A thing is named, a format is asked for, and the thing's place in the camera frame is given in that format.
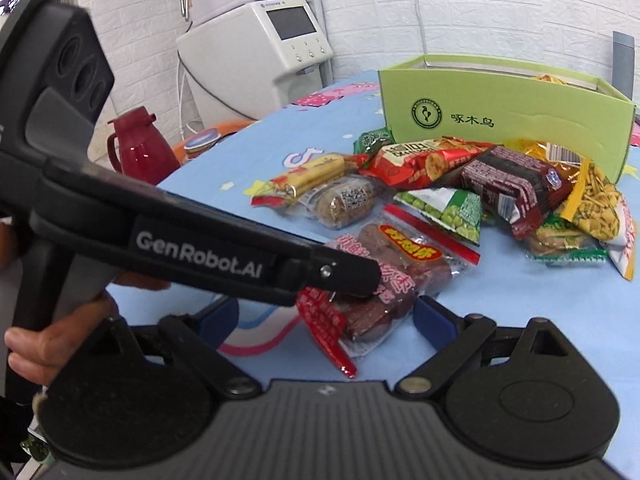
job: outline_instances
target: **circular bird logo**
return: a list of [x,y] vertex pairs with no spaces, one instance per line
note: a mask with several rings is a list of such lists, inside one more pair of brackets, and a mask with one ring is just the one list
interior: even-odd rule
[[442,110],[436,101],[420,99],[412,108],[414,121],[418,126],[426,130],[433,130],[442,121]]

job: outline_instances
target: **black cable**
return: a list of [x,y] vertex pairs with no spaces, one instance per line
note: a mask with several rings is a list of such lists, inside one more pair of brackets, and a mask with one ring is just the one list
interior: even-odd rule
[[196,84],[202,88],[207,94],[209,94],[211,97],[213,97],[216,101],[218,101],[221,105],[223,105],[226,108],[229,108],[229,110],[231,110],[233,113],[236,113],[242,117],[244,117],[245,119],[249,119],[250,121],[257,121],[258,119],[255,119],[247,114],[243,114],[242,112],[239,112],[238,110],[236,110],[235,108],[233,108],[231,105],[225,103],[221,98],[219,98],[217,95],[213,94],[212,92],[210,92],[207,88],[204,87],[204,85],[198,81],[196,79],[196,77],[193,75],[193,73],[191,72],[191,70],[189,70],[189,67],[187,67],[184,64],[184,61],[182,60],[182,56],[180,56],[180,51],[178,51],[178,60],[180,61],[180,64],[183,66],[183,68],[186,70],[187,74],[189,74],[189,76],[191,77],[191,79],[193,79]]

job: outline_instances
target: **gray ribbed panel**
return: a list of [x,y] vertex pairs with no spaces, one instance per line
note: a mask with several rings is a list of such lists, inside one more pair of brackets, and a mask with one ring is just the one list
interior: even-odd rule
[[[327,387],[330,395],[322,394]],[[383,383],[276,381],[228,403],[190,449],[127,472],[56,464],[44,480],[613,480],[602,462],[559,471],[496,464],[463,447],[436,410]]]

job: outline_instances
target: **kettle handle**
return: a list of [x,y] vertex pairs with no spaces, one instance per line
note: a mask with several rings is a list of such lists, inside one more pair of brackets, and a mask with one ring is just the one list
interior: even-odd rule
[[116,155],[116,134],[111,134],[107,139],[107,153],[109,154],[109,161],[113,166],[113,169],[118,173],[122,173],[122,166],[120,165],[120,161],[118,160],[118,155]]

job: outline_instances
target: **blue logo on snack package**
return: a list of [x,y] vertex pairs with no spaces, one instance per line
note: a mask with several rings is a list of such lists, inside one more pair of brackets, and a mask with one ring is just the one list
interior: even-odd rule
[[558,175],[558,172],[553,168],[546,174],[546,179],[549,181],[549,184],[551,184],[553,189],[558,190],[562,187],[560,175]]

